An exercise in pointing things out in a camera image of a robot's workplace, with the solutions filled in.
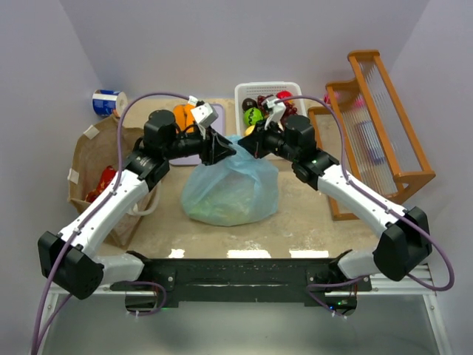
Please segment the blue plastic bag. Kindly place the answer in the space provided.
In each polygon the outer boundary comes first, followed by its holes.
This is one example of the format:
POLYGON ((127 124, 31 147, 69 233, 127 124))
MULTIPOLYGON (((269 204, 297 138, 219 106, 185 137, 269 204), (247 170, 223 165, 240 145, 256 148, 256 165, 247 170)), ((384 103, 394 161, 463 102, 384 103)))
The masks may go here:
POLYGON ((279 170, 266 158, 243 149, 238 135, 228 136, 236 154, 211 166, 195 167, 180 202, 192 220, 212 226, 256 223, 275 214, 279 205, 279 170))

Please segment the red snack packet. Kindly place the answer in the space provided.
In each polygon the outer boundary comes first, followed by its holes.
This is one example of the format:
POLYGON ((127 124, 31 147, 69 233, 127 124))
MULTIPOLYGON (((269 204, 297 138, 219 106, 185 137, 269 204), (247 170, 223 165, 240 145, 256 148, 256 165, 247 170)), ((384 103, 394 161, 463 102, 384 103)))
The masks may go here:
POLYGON ((107 166, 101 174, 101 177, 99 179, 99 182, 95 189, 90 191, 87 196, 85 201, 88 203, 93 203, 98 196, 101 195, 101 193, 108 187, 108 185, 112 182, 114 176, 116 174, 116 170, 114 169, 113 166, 107 166))

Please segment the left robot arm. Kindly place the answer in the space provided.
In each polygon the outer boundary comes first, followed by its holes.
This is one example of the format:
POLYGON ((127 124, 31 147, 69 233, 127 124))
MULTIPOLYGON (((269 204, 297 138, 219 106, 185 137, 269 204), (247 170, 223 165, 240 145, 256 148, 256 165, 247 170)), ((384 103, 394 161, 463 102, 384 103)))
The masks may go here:
POLYGON ((170 161, 196 155, 213 165, 235 155, 232 143, 212 128, 218 114, 210 104, 191 110, 194 130, 180 132, 173 112, 149 115, 131 153, 120 163, 112 182, 73 222, 57 234, 44 232, 38 240, 41 272, 79 300, 103 284, 135 281, 145 262, 131 252, 110 261, 97 256, 98 248, 132 207, 158 185, 170 170, 170 161))

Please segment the brown paper grocery bag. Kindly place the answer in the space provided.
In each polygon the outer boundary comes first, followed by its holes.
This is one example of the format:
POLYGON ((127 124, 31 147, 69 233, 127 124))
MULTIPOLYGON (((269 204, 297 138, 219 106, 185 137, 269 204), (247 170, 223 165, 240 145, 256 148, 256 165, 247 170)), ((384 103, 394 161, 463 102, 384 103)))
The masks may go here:
MULTIPOLYGON (((117 128, 119 119, 114 115, 91 125, 79 137, 69 170, 68 201, 78 213, 91 203, 85 201, 87 194, 95 189, 102 171, 107 166, 118 167, 117 128)), ((124 247, 130 244, 139 223, 151 214, 159 203, 161 185, 157 185, 137 202, 118 222, 107 237, 107 243, 124 247)))

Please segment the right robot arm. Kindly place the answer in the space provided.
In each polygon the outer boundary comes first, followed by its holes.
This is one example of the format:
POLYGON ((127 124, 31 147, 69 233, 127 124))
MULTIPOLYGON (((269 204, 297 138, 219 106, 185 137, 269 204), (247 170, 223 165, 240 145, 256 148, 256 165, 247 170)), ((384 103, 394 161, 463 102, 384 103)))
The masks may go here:
POLYGON ((284 126, 259 122, 238 144, 255 158, 273 154, 290 161, 301 182, 341 202, 378 236, 373 251, 348 251, 337 259, 336 271, 348 280, 379 272, 400 281, 432 253, 425 212, 407 210, 349 174, 318 148, 315 129, 305 116, 291 115, 284 126))

